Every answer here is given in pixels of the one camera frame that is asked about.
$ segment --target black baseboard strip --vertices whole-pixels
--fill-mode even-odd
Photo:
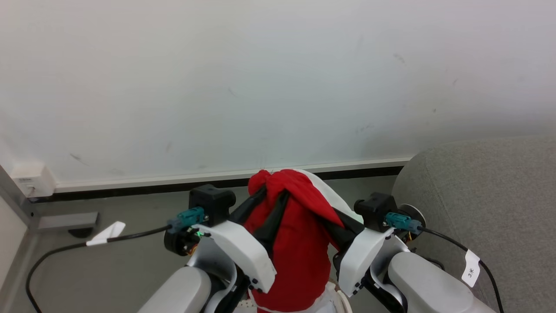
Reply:
[[[322,172],[322,173],[316,173],[316,175],[323,180],[349,179],[349,178],[361,178],[361,177],[398,175],[401,169],[402,167],[354,169],[354,170],[342,170],[338,172]],[[55,201],[72,201],[72,200],[98,199],[98,198],[109,198],[109,197],[123,197],[126,195],[188,191],[195,187],[205,185],[205,184],[212,184],[216,188],[243,187],[243,186],[247,186],[248,182],[249,182],[249,178],[244,178],[244,179],[230,179],[230,180],[214,180],[214,181],[207,181],[207,182],[185,183],[185,184],[170,184],[170,185],[158,185],[158,186],[146,186],[146,187],[64,192],[64,193],[55,193],[50,197],[31,198],[30,200],[32,203],[43,203],[43,202],[55,202]]]

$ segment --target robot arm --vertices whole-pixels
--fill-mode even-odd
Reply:
[[[165,245],[180,255],[196,247],[195,253],[139,313],[231,313],[248,288],[270,290],[276,270],[269,254],[287,195],[252,235],[241,224],[264,199],[266,190],[259,190],[231,216],[227,213],[235,196],[223,193],[210,185],[192,190],[190,209],[203,208],[203,222],[186,225],[186,231],[168,231]],[[424,224],[419,211],[410,206],[398,208],[389,195],[373,194],[357,202],[355,212],[363,216],[363,224],[339,211],[345,228],[322,220],[339,248],[332,262],[339,286],[348,297],[365,288],[390,312],[493,312],[463,283],[411,253],[398,237],[399,231],[383,224],[390,212],[404,213]],[[197,230],[204,233],[200,239]]]

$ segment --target white wall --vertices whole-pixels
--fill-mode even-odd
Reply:
[[[26,230],[27,226],[10,209],[6,201],[0,198],[0,288]]]
[[[61,185],[86,185],[552,132],[554,12],[544,0],[5,0],[0,162],[41,160]]]

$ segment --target white electrical box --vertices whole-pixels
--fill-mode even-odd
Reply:
[[[52,173],[42,163],[17,164],[10,177],[27,198],[48,197],[56,187]]]

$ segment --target red garment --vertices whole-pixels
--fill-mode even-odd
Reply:
[[[249,194],[253,195],[264,184],[266,198],[244,225],[250,233],[264,223],[284,189],[291,195],[274,242],[272,262],[277,272],[274,284],[268,294],[253,291],[253,297],[257,305],[270,310],[308,309],[324,292],[330,274],[327,254],[330,237],[315,214],[343,224],[304,174],[284,169],[271,175],[261,170],[249,180]]]

